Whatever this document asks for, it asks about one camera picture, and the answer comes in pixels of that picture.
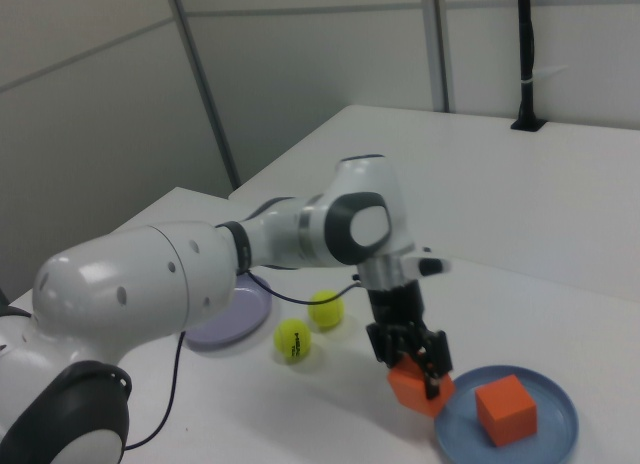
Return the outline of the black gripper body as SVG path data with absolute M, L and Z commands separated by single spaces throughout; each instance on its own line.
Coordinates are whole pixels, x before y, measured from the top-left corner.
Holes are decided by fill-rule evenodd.
M 367 291 L 374 322 L 380 325 L 409 326 L 425 329 L 424 303 L 420 285 L 412 280 L 390 290 Z

